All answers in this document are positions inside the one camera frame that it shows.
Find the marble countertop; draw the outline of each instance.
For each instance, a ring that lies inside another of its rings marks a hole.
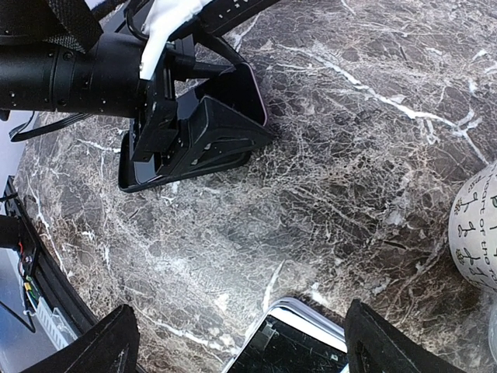
[[[491,299],[457,272],[447,226],[497,158],[495,3],[283,0],[228,39],[277,134],[247,166],[127,195],[127,120],[26,146],[16,185],[89,307],[134,307],[150,372],[220,371],[285,295],[341,316],[360,298],[452,364],[492,371]]]

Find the phone screen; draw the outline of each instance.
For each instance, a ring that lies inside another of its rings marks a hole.
[[[229,373],[340,373],[343,351],[268,315]]]

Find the white cloth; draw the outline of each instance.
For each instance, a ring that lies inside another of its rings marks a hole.
[[[152,78],[168,38],[212,1],[155,0],[144,25],[144,33],[149,35],[149,40],[141,57],[140,78]]]

